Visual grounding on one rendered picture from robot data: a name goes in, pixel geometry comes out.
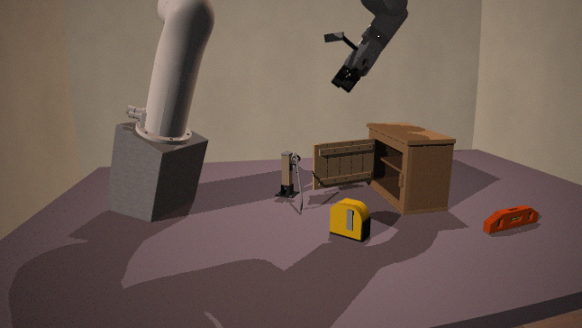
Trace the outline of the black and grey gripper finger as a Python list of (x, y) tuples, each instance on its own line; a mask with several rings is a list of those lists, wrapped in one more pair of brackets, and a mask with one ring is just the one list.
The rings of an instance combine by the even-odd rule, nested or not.
[[(344, 89), (346, 92), (350, 92), (352, 88), (357, 84), (357, 81), (360, 80), (360, 77), (364, 75), (364, 73), (368, 70), (368, 59), (365, 58), (362, 61), (362, 68), (358, 70), (358, 68), (353, 68), (350, 75), (348, 75), (345, 80), (341, 84), (341, 88)], [(357, 80), (357, 81), (356, 81)]]
[[(348, 70), (348, 72), (347, 72), (347, 70)], [(349, 75), (349, 73), (351, 73), (351, 71), (352, 71), (351, 68), (344, 67), (344, 65), (343, 65), (342, 68), (339, 70), (339, 72), (336, 74), (336, 76), (333, 78), (332, 83), (336, 87), (340, 88), (341, 83)]]

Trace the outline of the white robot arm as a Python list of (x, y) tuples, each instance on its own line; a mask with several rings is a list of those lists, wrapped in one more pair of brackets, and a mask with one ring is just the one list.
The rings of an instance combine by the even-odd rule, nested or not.
[[(408, 0), (360, 1), (375, 15), (363, 33), (385, 48), (408, 16)], [(128, 105), (126, 113), (138, 119), (135, 129), (143, 138), (176, 145), (192, 136), (186, 125), (214, 27), (214, 8), (209, 0), (159, 0), (158, 14), (166, 25), (159, 39), (147, 105), (142, 109)]]

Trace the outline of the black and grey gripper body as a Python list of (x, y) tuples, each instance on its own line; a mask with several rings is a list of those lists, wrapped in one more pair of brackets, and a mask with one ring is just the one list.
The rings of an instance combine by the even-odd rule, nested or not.
[[(367, 58), (368, 59), (368, 70), (364, 73), (365, 77), (374, 63), (376, 62), (378, 56), (380, 55), (381, 51), (383, 51), (382, 45), (377, 42), (372, 37), (368, 36), (367, 34), (362, 34), (361, 37), (363, 38), (357, 45), (358, 50), (353, 50), (348, 58), (344, 61), (344, 67), (347, 68), (362, 68), (362, 61)], [(361, 65), (359, 64), (361, 62)], [(357, 66), (358, 65), (358, 66)]]

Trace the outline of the brown wooden cabinet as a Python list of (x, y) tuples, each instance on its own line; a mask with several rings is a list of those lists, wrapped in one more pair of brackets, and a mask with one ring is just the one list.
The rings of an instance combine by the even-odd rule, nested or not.
[(410, 123), (367, 127), (368, 139), (313, 144), (314, 189), (368, 181), (402, 215), (448, 211), (456, 139)]

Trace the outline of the orange spirit level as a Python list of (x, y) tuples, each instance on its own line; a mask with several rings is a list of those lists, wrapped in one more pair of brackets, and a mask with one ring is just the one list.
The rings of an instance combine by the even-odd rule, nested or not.
[(483, 232), (490, 234), (537, 223), (538, 215), (527, 205), (498, 210), (484, 221)]

